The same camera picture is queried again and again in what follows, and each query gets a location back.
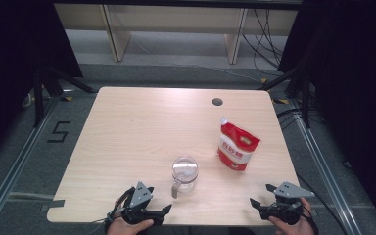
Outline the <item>aluminium floor rail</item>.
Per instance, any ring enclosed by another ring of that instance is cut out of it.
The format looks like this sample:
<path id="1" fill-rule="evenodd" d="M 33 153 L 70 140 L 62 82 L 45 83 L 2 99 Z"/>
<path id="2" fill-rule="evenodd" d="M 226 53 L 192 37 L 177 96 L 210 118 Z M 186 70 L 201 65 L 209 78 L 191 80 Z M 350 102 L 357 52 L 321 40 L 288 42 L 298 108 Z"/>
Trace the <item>aluminium floor rail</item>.
<path id="1" fill-rule="evenodd" d="M 0 212 L 3 209 L 6 200 L 9 198 L 9 195 L 14 188 L 14 185 L 18 181 L 21 173 L 24 170 L 26 163 L 29 160 L 29 157 L 32 154 L 33 149 L 35 148 L 39 137 L 41 136 L 43 129 L 45 128 L 48 119 L 53 113 L 53 110 L 57 107 L 60 101 L 60 96 L 54 96 L 49 99 L 49 102 L 44 109 L 44 115 L 42 120 L 35 125 L 31 132 L 28 135 L 21 151 L 18 153 L 15 162 L 12 164 L 9 172 L 5 176 L 3 182 L 0 185 Z"/>
<path id="2" fill-rule="evenodd" d="M 326 163 L 310 128 L 304 123 L 303 117 L 298 117 L 297 125 L 329 193 L 329 196 L 336 208 L 338 216 L 342 221 L 344 230 L 348 235 L 362 235 L 361 229 L 354 217 L 353 210 L 349 206 L 348 201 L 341 191 L 336 178 Z"/>

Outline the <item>black metal stand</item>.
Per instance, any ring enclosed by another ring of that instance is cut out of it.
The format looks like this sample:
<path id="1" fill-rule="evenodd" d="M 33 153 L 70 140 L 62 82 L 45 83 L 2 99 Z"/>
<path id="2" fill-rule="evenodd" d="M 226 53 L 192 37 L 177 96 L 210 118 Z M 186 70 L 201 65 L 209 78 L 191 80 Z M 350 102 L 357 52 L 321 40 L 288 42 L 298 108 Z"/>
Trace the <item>black metal stand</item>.
<path id="1" fill-rule="evenodd" d="M 59 83 L 59 79 L 64 80 L 87 93 L 98 92 L 97 89 L 86 85 L 77 78 L 70 76 L 61 70 L 57 70 L 49 66 L 42 66 L 38 68 L 33 79 L 33 92 L 35 98 L 35 127 L 37 127 L 42 120 L 44 120 L 44 98 L 42 88 L 45 88 L 51 97 L 60 97 L 63 94 L 63 89 Z"/>
<path id="2" fill-rule="evenodd" d="M 309 96 L 310 96 L 310 80 L 304 69 L 291 69 L 277 77 L 276 79 L 266 82 L 261 90 L 268 91 L 269 89 L 279 85 L 280 83 L 288 80 L 289 84 L 285 90 L 287 98 L 296 98 L 301 95 L 302 105 L 301 114 L 303 115 L 303 122 L 307 128 L 309 125 Z"/>

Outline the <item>person's right hand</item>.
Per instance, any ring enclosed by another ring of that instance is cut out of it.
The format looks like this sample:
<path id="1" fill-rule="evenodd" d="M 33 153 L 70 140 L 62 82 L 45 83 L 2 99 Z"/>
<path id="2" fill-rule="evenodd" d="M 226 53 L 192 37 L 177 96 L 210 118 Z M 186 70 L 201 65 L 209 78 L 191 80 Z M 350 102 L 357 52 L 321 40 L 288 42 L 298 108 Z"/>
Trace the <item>person's right hand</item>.
<path id="1" fill-rule="evenodd" d="M 304 216 L 294 224 L 289 225 L 277 217 L 270 216 L 268 220 L 276 227 L 275 235 L 315 235 L 311 226 L 313 219 L 311 218 L 311 204 L 305 199 L 301 198 L 303 204 Z"/>

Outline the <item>grey tape strip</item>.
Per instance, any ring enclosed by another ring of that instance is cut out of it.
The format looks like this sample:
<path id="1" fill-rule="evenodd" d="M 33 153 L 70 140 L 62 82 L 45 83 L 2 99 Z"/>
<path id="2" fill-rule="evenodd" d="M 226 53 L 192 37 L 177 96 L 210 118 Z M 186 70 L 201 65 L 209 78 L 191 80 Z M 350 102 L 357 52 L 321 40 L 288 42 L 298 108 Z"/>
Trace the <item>grey tape strip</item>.
<path id="1" fill-rule="evenodd" d="M 56 200 L 56 201 L 51 201 L 48 204 L 45 204 L 41 207 L 42 212 L 47 212 L 48 210 L 52 208 L 61 208 L 65 204 L 64 200 Z"/>

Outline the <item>person's left hand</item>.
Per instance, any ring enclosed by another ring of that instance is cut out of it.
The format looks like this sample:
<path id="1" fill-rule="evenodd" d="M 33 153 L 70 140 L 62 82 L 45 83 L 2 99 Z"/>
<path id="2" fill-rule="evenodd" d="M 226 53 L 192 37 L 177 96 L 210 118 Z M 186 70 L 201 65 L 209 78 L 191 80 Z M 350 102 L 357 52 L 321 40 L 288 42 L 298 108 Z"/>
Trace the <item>person's left hand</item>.
<path id="1" fill-rule="evenodd" d="M 154 225 L 152 219 L 144 220 L 137 224 L 128 224 L 122 218 L 115 219 L 108 228 L 106 235 L 137 235 Z"/>

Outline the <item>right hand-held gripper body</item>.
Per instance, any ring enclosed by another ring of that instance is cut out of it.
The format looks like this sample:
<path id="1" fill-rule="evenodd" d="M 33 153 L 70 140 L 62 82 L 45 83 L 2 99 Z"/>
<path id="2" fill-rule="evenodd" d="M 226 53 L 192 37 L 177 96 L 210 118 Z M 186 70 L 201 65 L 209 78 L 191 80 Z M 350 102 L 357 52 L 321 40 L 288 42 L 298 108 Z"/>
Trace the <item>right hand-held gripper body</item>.
<path id="1" fill-rule="evenodd" d="M 314 193 L 288 181 L 276 187 L 277 189 L 272 193 L 275 202 L 270 206 L 260 207 L 260 218 L 268 220 L 270 216 L 274 216 L 289 225 L 296 224 L 304 209 L 301 198 L 314 197 Z"/>

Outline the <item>black curtain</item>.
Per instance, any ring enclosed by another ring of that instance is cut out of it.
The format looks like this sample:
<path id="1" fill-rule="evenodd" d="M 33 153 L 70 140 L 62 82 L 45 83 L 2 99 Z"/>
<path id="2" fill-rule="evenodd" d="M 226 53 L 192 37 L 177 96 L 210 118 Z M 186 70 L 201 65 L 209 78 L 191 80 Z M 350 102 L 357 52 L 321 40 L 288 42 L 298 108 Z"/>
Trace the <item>black curtain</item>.
<path id="1" fill-rule="evenodd" d="M 307 74 L 338 145 L 376 208 L 376 0 L 303 0 L 280 69 L 331 18 Z"/>
<path id="2" fill-rule="evenodd" d="M 54 0 L 0 0 L 0 141 L 42 66 L 82 76 Z"/>

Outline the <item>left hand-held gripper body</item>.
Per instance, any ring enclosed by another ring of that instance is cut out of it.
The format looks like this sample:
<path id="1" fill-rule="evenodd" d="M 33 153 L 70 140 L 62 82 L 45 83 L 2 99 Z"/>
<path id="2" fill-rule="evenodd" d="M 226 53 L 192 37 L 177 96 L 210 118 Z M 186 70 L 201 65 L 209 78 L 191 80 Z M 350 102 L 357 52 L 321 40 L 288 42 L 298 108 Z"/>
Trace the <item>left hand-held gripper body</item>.
<path id="1" fill-rule="evenodd" d="M 147 206 L 153 199 L 153 193 L 151 194 L 147 188 L 143 182 L 139 181 L 135 187 L 131 188 L 129 196 L 125 199 L 120 214 L 128 224 L 137 224 L 148 219 L 152 219 L 157 226 L 163 224 L 164 217 L 159 211 L 147 210 Z"/>

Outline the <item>clear glass measuring cup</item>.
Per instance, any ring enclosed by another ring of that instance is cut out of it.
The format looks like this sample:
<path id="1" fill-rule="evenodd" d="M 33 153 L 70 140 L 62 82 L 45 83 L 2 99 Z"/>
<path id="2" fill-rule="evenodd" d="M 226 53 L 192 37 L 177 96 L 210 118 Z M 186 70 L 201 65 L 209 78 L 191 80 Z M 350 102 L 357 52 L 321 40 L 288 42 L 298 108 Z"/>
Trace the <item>clear glass measuring cup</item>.
<path id="1" fill-rule="evenodd" d="M 179 194 L 193 191 L 196 187 L 198 175 L 199 166 L 193 157 L 178 157 L 172 164 L 172 197 L 177 199 Z"/>

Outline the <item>red and white sugar bag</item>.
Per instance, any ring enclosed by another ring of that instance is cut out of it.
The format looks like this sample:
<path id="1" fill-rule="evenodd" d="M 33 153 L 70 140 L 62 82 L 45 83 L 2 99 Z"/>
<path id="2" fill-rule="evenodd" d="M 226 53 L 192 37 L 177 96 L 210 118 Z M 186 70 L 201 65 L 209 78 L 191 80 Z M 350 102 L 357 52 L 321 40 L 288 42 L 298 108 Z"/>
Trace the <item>red and white sugar bag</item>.
<path id="1" fill-rule="evenodd" d="M 245 171 L 259 143 L 260 139 L 254 134 L 233 124 L 225 117 L 220 119 L 217 155 L 228 168 Z"/>

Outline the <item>beige wooden shelf unit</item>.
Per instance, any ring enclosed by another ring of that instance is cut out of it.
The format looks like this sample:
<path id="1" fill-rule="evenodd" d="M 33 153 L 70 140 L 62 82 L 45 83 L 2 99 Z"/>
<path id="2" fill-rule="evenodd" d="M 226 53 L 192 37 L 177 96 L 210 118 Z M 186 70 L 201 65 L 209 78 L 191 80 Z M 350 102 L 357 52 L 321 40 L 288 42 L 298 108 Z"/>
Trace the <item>beige wooden shelf unit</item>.
<path id="1" fill-rule="evenodd" d="M 241 36 L 287 36 L 295 10 L 202 8 L 57 3 L 55 9 L 66 29 L 104 30 L 113 60 L 120 62 L 133 31 L 222 34 L 228 63 L 237 61 Z"/>

